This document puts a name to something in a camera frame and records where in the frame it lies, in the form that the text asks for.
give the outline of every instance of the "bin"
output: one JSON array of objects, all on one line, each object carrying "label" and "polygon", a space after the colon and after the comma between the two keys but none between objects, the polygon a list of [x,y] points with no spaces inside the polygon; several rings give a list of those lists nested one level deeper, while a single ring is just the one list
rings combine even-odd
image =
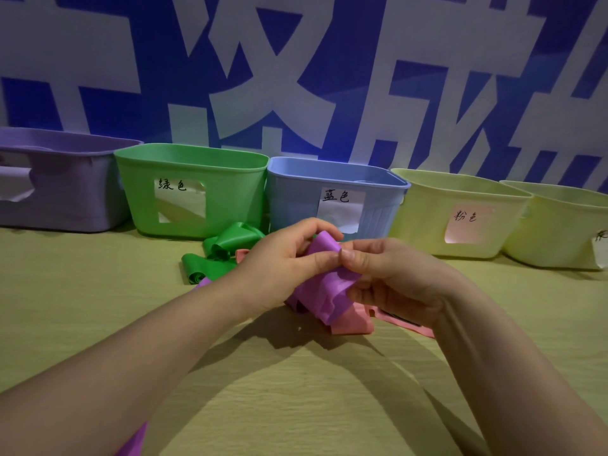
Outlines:
[{"label": "bin", "polygon": [[133,139],[0,128],[0,225],[99,232],[129,217],[114,151]]},{"label": "bin", "polygon": [[345,240],[386,237],[409,187],[384,168],[274,157],[266,184],[270,226],[316,216],[336,225]]},{"label": "bin", "polygon": [[608,230],[608,195],[564,185],[501,183],[534,196],[506,240],[506,254],[537,267],[600,268],[592,240]]},{"label": "bin", "polygon": [[144,234],[207,238],[234,222],[260,227],[265,155],[151,143],[116,158],[133,222]]},{"label": "bin", "polygon": [[412,183],[389,235],[439,256],[491,258],[532,195],[464,174],[392,169]]}]

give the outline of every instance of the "left arm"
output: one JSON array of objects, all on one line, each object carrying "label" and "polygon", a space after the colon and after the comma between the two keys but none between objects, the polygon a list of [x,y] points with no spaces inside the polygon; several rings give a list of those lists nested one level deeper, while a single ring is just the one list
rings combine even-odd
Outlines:
[{"label": "left arm", "polygon": [[271,234],[230,274],[1,393],[4,452],[116,452],[228,329],[280,305],[297,285],[338,265],[337,253],[296,257],[321,230],[342,237],[318,219]]}]

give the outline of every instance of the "person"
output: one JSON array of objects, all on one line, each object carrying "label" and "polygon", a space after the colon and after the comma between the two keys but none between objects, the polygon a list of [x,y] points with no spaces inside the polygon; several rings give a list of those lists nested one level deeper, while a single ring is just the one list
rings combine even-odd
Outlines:
[{"label": "person", "polygon": [[271,233],[212,284],[4,391],[3,453],[113,454],[228,329],[282,305],[300,283],[339,265],[362,274],[348,290],[354,301],[434,330],[493,455],[608,452],[602,419],[460,272],[391,238],[301,256],[322,230],[343,238],[314,218]]}]

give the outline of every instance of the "wood grain surface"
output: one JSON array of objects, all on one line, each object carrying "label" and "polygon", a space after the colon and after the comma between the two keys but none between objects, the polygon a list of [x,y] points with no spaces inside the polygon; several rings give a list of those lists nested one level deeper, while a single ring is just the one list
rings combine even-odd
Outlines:
[{"label": "wood grain surface", "polygon": [[[132,225],[96,235],[0,229],[0,390],[190,289],[180,259],[200,251]],[[608,272],[504,256],[448,261],[608,421]],[[282,307],[232,329],[156,412],[143,454],[486,454],[437,344],[375,326],[370,336],[330,336]]]}]

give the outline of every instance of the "left hand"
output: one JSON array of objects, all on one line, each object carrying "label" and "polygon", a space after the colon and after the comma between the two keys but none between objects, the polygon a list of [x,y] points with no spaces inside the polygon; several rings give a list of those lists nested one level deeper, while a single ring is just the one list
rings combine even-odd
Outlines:
[{"label": "left hand", "polygon": [[337,241],[344,238],[329,222],[304,219],[261,239],[243,262],[217,283],[247,291],[237,297],[246,299],[250,317],[280,306],[298,285],[340,265],[339,254],[333,251],[303,256],[313,236],[323,230]]}]

